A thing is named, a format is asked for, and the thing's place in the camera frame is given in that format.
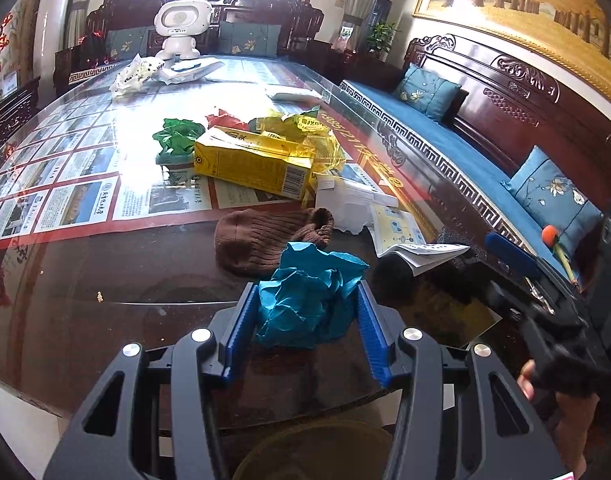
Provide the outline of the person's hand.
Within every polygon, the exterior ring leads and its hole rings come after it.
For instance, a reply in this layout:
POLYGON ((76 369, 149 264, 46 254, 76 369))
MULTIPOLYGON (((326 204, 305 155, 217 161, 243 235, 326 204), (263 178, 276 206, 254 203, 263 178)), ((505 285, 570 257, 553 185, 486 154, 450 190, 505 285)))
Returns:
POLYGON ((554 442, 565 466, 580 479, 586 472, 584 450, 599 396, 592 393, 587 398, 577 398, 557 392, 556 401, 560 420, 554 429, 554 442))

